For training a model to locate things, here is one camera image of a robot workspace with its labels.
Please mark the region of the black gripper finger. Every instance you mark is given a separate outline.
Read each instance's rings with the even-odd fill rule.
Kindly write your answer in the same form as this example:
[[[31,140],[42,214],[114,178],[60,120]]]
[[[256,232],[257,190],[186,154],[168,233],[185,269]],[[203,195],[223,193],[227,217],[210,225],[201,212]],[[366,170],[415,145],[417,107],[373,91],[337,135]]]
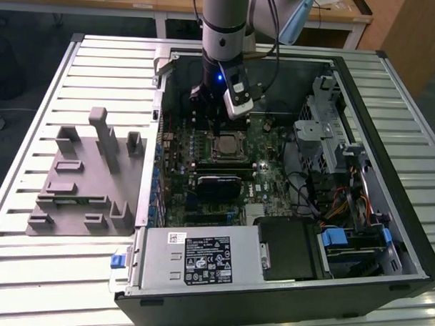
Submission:
[[[206,101],[206,118],[211,125],[212,134],[220,135],[221,126],[221,103],[216,97],[208,97]]]
[[[199,84],[191,89],[189,101],[192,106],[206,105],[206,87],[204,84]]]

